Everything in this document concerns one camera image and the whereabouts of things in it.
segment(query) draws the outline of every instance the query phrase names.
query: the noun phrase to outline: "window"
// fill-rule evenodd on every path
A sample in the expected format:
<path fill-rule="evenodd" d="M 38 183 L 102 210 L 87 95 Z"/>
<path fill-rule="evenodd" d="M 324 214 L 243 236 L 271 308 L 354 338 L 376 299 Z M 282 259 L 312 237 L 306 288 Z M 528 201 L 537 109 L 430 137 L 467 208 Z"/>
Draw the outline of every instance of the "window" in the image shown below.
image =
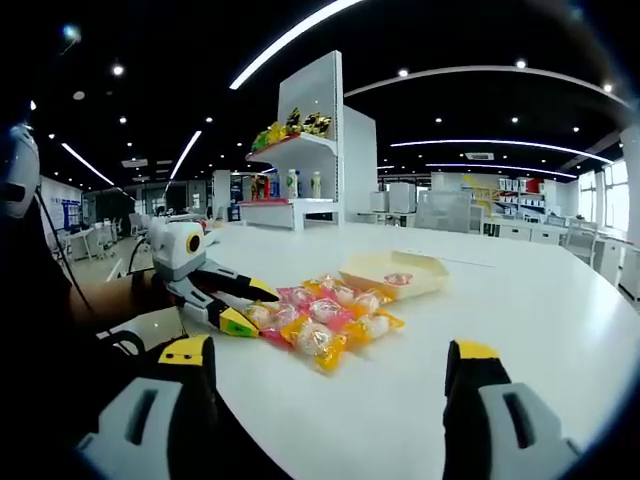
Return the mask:
<path fill-rule="evenodd" d="M 588 172 L 580 175 L 578 179 L 580 187 L 580 198 L 578 205 L 578 213 L 584 217 L 587 222 L 596 221 L 596 174 Z"/>
<path fill-rule="evenodd" d="M 604 224 L 626 231 L 629 228 L 629 184 L 624 160 L 605 167 L 604 186 Z"/>

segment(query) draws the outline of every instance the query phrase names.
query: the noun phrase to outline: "robotic arm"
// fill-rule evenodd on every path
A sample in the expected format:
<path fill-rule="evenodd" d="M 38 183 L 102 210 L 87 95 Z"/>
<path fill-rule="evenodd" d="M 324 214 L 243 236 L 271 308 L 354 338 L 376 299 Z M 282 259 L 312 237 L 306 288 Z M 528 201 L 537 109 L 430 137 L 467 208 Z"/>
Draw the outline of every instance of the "robotic arm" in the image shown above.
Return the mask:
<path fill-rule="evenodd" d="M 258 336 L 258 329 L 240 312 L 203 292 L 192 280 L 200 280 L 219 291 L 249 300 L 274 302 L 278 296 L 261 281 L 240 275 L 208 259 L 208 242 L 199 223 L 167 223 L 166 217 L 154 217 L 148 240 L 156 273 L 167 290 L 176 296 L 184 315 L 209 322 L 229 335 Z"/>

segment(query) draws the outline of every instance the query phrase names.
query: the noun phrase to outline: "yellow candy wrapper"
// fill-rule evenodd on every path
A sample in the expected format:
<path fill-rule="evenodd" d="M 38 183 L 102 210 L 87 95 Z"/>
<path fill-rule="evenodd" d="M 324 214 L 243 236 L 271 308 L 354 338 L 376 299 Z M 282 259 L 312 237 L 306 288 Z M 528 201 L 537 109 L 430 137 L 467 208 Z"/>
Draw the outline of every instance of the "yellow candy wrapper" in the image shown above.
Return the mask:
<path fill-rule="evenodd" d="M 378 310 L 369 315 L 363 315 L 355 322 L 344 327 L 349 339 L 349 346 L 367 345 L 386 335 L 391 330 L 404 327 L 404 322 L 393 315 Z"/>
<path fill-rule="evenodd" d="M 285 325 L 280 334 L 296 351 L 313 357 L 315 364 L 326 372 L 338 366 L 347 345 L 346 335 L 336 335 L 304 316 Z"/>
<path fill-rule="evenodd" d="M 360 318 L 363 315 L 370 315 L 374 313 L 380 307 L 387 303 L 391 303 L 392 301 L 393 298 L 385 295 L 375 288 L 372 288 L 358 295 L 349 309 L 355 313 L 356 318 Z"/>

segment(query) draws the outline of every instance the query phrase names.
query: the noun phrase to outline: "office desk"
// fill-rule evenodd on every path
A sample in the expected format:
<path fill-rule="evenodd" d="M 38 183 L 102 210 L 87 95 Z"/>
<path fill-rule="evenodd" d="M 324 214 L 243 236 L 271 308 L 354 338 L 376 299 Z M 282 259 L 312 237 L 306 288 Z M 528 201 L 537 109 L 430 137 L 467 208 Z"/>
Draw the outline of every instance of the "office desk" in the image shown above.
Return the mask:
<path fill-rule="evenodd" d="M 346 354 L 331 376 L 260 339 L 213 333 L 218 390 L 276 463 L 305 480 L 442 478 L 453 338 L 496 348 L 512 380 L 537 392 L 565 435 L 583 448 L 594 439 L 634 373 L 640 318 L 559 246 L 366 224 L 298 234 L 230 224 L 207 254 L 281 287 L 337 275 L 353 253 L 389 249 L 444 259 L 449 284 L 390 305 L 406 327 Z"/>

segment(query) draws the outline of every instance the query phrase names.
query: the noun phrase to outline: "white ball candy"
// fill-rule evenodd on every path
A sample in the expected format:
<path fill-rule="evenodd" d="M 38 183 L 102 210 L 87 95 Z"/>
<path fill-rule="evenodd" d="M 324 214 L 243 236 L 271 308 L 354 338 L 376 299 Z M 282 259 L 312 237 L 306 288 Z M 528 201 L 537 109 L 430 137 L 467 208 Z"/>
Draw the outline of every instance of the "white ball candy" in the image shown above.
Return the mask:
<path fill-rule="evenodd" d="M 308 322 L 296 338 L 296 347 L 305 355 L 317 355 L 329 346 L 332 337 L 331 330 L 324 325 Z"/>
<path fill-rule="evenodd" d="M 380 338 L 389 331 L 389 319 L 384 315 L 365 315 L 360 321 L 372 339 Z"/>

